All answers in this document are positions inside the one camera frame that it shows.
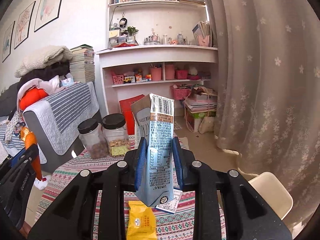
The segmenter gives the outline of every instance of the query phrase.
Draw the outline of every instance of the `red-orange cushion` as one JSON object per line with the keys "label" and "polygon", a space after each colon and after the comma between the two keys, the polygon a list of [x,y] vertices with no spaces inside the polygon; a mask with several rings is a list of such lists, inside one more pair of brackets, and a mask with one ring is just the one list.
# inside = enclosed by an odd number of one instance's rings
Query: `red-orange cushion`
{"label": "red-orange cushion", "polygon": [[28,90],[20,100],[20,109],[24,111],[28,106],[47,97],[48,94],[43,89],[32,88]]}

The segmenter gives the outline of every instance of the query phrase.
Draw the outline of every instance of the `metal screw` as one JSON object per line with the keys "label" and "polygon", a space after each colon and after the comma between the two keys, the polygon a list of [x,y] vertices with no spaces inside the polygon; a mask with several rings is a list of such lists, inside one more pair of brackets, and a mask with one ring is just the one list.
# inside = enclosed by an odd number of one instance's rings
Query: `metal screw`
{"label": "metal screw", "polygon": [[192,162],[192,166],[194,166],[194,167],[196,167],[196,168],[199,168],[199,167],[201,167],[201,162],[200,161],[193,161]]}
{"label": "metal screw", "polygon": [[239,172],[236,170],[231,170],[231,171],[229,171],[229,174],[231,177],[238,177]]}
{"label": "metal screw", "polygon": [[80,172],[80,175],[81,175],[82,177],[86,177],[86,176],[88,176],[89,174],[90,174],[90,171],[88,171],[88,170],[83,170],[83,171]]}
{"label": "metal screw", "polygon": [[125,161],[119,161],[117,165],[119,168],[124,168],[125,166],[127,166],[127,163]]}

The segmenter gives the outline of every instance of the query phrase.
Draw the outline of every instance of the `yellow snack package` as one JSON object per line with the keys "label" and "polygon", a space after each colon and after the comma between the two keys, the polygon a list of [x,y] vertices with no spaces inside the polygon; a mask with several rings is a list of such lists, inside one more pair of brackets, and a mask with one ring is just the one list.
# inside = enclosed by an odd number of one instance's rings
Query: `yellow snack package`
{"label": "yellow snack package", "polygon": [[127,240],[157,240],[156,217],[141,201],[129,201]]}

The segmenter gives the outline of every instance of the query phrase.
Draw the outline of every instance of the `framed painting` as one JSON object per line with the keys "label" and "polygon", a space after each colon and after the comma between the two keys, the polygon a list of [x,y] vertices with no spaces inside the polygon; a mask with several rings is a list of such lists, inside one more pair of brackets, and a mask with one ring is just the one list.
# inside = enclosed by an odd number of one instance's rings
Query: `framed painting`
{"label": "framed painting", "polygon": [[11,42],[13,35],[15,21],[9,26],[9,28],[4,33],[3,47],[2,47],[2,62],[10,55],[11,53]]}
{"label": "framed painting", "polygon": [[62,0],[40,0],[35,22],[35,32],[59,18],[61,2]]}
{"label": "framed painting", "polygon": [[36,1],[30,4],[19,16],[14,36],[14,48],[16,49],[24,40],[29,37],[30,20]]}

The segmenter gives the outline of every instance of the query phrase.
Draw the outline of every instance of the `curtain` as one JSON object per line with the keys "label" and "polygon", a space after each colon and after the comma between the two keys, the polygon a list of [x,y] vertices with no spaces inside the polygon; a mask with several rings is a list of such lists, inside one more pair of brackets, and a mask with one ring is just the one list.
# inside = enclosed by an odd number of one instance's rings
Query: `curtain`
{"label": "curtain", "polygon": [[320,201],[320,22],[307,0],[207,0],[219,53],[217,145],[293,197],[284,222]]}

